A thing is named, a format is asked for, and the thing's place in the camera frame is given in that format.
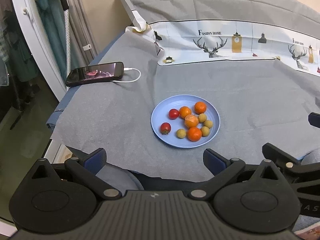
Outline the orange tangerine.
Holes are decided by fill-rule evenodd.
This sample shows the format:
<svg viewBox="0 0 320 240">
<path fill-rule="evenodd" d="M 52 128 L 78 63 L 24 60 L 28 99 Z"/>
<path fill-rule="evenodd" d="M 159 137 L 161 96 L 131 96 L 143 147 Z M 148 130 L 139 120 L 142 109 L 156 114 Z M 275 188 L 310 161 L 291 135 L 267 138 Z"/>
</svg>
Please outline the orange tangerine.
<svg viewBox="0 0 320 240">
<path fill-rule="evenodd" d="M 193 127 L 197 127 L 198 124 L 199 124 L 199 120 L 198 120 L 198 117 L 195 115 L 189 114 L 184 119 L 184 125 L 188 129 L 193 128 Z"/>
<path fill-rule="evenodd" d="M 205 113 L 205 111 L 207 110 L 207 105 L 204 102 L 197 102 L 194 105 L 194 112 L 198 115 Z"/>
</svg>

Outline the grey curtain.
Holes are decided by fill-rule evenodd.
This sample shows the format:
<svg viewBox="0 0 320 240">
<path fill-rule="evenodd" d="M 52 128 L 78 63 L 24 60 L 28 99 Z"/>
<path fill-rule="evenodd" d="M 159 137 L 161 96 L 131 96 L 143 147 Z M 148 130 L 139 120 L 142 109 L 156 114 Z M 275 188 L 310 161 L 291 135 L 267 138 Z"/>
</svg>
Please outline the grey curtain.
<svg viewBox="0 0 320 240">
<path fill-rule="evenodd" d="M 97 56 L 97 46 L 89 26 L 82 0 L 67 0 L 72 29 L 72 42 L 81 66 L 90 64 Z"/>
</svg>

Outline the orange tangerine plate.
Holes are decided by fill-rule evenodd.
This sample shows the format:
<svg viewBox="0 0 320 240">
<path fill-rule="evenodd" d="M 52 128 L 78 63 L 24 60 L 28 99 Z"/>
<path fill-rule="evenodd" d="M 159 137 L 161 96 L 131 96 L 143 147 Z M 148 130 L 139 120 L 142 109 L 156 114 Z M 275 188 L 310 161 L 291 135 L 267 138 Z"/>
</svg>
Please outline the orange tangerine plate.
<svg viewBox="0 0 320 240">
<path fill-rule="evenodd" d="M 201 139 L 202 132 L 197 127 L 191 127 L 187 131 L 187 138 L 192 142 L 197 142 Z"/>
<path fill-rule="evenodd" d="M 185 119 L 186 116 L 191 115 L 192 111 L 188 106 L 182 106 L 179 109 L 179 114 L 182 119 Z"/>
</svg>

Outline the light blue plate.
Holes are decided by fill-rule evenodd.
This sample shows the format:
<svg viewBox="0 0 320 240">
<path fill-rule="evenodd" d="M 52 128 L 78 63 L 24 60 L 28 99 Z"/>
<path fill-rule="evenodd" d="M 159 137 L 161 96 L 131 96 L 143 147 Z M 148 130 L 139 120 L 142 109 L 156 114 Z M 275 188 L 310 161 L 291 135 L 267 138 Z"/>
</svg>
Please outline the light blue plate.
<svg viewBox="0 0 320 240">
<path fill-rule="evenodd" d="M 184 121 L 178 117 L 175 120 L 169 118 L 169 111 L 171 109 L 180 109 L 183 106 L 187 106 L 190 109 L 194 109 L 194 105 L 197 102 L 204 102 L 207 106 L 205 112 L 208 120 L 213 122 L 213 127 L 210 129 L 210 133 L 206 137 L 202 137 L 197 142 L 192 142 L 187 138 L 180 139 L 176 135 L 176 131 L 180 128 L 185 129 Z M 210 142 L 219 132 L 220 129 L 220 116 L 216 108 L 207 100 L 194 96 L 194 95 L 175 95 L 161 101 L 153 110 L 151 114 L 151 127 L 155 135 L 164 143 L 176 147 L 176 148 L 196 148 L 203 146 Z M 167 122 L 171 126 L 169 134 L 164 135 L 161 133 L 161 124 Z"/>
</svg>

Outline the teal curtain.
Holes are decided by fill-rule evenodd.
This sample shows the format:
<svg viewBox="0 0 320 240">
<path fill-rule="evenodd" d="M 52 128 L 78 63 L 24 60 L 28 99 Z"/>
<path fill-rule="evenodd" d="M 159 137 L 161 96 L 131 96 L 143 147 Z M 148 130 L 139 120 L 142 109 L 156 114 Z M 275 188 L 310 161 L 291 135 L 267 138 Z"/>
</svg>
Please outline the teal curtain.
<svg viewBox="0 0 320 240">
<path fill-rule="evenodd" d="M 65 20 L 60 0 L 36 0 L 37 9 L 61 77 L 67 74 Z"/>
</svg>

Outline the white door frame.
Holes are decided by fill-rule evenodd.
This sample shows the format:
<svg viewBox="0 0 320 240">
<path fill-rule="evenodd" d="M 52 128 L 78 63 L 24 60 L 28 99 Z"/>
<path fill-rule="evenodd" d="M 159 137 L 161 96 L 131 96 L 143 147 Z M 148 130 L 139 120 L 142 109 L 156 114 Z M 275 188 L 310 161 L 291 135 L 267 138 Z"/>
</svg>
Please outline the white door frame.
<svg viewBox="0 0 320 240">
<path fill-rule="evenodd" d="M 66 94 L 50 43 L 34 0 L 12 0 L 20 28 L 51 91 L 61 101 Z"/>
</svg>

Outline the grey cloth cover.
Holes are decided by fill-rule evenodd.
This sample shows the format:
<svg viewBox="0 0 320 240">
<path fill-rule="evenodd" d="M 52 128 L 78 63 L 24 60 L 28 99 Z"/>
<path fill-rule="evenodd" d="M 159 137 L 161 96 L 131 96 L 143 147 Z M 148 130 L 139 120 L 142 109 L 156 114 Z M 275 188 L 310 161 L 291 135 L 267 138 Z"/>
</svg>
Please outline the grey cloth cover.
<svg viewBox="0 0 320 240">
<path fill-rule="evenodd" d="M 203 181 L 205 148 L 227 158 L 259 163 L 269 142 L 296 158 L 319 155 L 319 129 L 308 115 L 319 111 L 319 75 L 278 59 L 210 61 L 161 66 L 155 45 L 129 28 L 102 62 L 120 61 L 139 80 L 80 86 L 60 115 L 52 138 L 89 153 L 104 148 L 108 162 L 151 177 Z M 207 144 L 180 149 L 161 141 L 151 114 L 163 100 L 195 95 L 209 101 L 220 129 Z"/>
</svg>

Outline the printed deer pattern fabric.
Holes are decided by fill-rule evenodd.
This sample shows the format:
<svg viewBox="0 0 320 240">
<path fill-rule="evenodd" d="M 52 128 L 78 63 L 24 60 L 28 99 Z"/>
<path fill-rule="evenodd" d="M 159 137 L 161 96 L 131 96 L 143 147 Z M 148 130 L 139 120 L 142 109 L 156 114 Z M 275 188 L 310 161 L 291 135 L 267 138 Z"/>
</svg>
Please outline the printed deer pattern fabric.
<svg viewBox="0 0 320 240">
<path fill-rule="evenodd" d="M 319 14 L 296 0 L 121 0 L 161 66 L 278 59 L 319 75 Z"/>
</svg>

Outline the orange tangerine lower plate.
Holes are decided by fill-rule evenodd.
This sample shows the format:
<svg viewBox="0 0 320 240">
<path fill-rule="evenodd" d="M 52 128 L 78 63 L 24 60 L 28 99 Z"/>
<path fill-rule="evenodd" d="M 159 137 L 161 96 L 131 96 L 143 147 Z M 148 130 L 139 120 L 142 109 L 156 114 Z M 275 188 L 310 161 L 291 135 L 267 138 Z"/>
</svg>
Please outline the orange tangerine lower plate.
<svg viewBox="0 0 320 240">
<path fill-rule="evenodd" d="M 197 127 L 191 127 L 187 131 L 187 138 L 192 142 L 197 142 L 201 139 L 202 132 Z"/>
</svg>

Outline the far right longan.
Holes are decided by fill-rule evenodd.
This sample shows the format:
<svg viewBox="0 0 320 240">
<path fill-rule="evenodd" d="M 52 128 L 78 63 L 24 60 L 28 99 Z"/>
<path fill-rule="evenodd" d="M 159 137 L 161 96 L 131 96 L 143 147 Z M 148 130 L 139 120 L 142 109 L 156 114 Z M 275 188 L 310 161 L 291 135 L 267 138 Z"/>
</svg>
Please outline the far right longan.
<svg viewBox="0 0 320 240">
<path fill-rule="evenodd" d="M 209 129 L 211 129 L 214 126 L 214 123 L 211 120 L 206 120 L 203 122 L 203 126 L 206 126 Z"/>
</svg>

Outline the black smartphone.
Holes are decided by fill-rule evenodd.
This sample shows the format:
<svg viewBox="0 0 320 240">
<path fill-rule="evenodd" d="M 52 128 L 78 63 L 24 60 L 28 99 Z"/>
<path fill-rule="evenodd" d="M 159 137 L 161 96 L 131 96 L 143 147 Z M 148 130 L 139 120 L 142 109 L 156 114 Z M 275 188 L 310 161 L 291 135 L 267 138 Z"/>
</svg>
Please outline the black smartphone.
<svg viewBox="0 0 320 240">
<path fill-rule="evenodd" d="M 97 82 L 118 81 L 124 75 L 122 62 L 102 63 L 87 67 L 76 68 L 66 79 L 67 87 L 75 87 Z"/>
</svg>

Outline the yellow-green longan on plate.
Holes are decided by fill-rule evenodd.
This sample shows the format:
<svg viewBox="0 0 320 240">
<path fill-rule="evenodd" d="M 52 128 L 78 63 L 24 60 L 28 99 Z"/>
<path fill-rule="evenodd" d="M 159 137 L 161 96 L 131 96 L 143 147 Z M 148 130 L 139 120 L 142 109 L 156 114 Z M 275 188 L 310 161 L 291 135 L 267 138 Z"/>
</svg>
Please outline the yellow-green longan on plate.
<svg viewBox="0 0 320 240">
<path fill-rule="evenodd" d="M 177 136 L 179 139 L 185 138 L 186 135 L 187 135 L 187 132 L 186 132 L 185 129 L 180 128 L 180 129 L 178 129 L 178 130 L 176 131 L 176 136 Z"/>
</svg>

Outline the red cherry tomato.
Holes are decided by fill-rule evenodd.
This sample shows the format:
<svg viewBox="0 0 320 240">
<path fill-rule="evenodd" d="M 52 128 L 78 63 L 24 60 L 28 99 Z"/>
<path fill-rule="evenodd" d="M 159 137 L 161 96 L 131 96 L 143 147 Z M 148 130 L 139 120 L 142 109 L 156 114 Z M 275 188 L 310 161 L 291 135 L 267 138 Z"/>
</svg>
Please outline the red cherry tomato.
<svg viewBox="0 0 320 240">
<path fill-rule="evenodd" d="M 168 117 L 170 120 L 175 120 L 180 116 L 180 112 L 177 109 L 171 109 L 168 113 Z"/>
</svg>

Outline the blue mattress edge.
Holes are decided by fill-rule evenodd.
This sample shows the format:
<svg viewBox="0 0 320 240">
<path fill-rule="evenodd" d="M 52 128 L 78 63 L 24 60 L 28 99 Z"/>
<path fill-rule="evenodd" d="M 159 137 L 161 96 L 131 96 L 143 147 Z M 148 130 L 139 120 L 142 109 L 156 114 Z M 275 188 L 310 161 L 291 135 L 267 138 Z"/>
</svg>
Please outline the blue mattress edge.
<svg viewBox="0 0 320 240">
<path fill-rule="evenodd" d="M 104 49 L 102 52 L 100 52 L 89 64 L 90 66 L 99 64 L 102 58 L 106 55 L 106 53 L 110 50 L 110 48 L 114 45 L 114 43 L 124 34 L 122 31 L 119 35 L 116 36 Z M 68 106 L 69 102 L 71 101 L 72 97 L 76 93 L 76 91 L 80 88 L 80 86 L 72 87 L 68 90 L 66 95 L 62 98 L 62 100 L 57 105 L 56 109 L 53 111 L 51 116 L 46 122 L 47 127 L 53 131 L 56 123 L 60 117 L 60 115 L 63 113 L 63 111 Z"/>
</svg>

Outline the small red tomato on plate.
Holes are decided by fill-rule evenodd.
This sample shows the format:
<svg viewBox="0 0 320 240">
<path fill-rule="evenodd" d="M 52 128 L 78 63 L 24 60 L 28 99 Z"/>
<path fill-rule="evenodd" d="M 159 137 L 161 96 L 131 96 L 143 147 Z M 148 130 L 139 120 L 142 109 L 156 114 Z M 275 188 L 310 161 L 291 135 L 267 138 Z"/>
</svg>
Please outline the small red tomato on plate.
<svg viewBox="0 0 320 240">
<path fill-rule="evenodd" d="M 171 125 L 168 122 L 164 122 L 161 124 L 160 126 L 160 133 L 167 135 L 169 134 L 171 131 Z"/>
</svg>

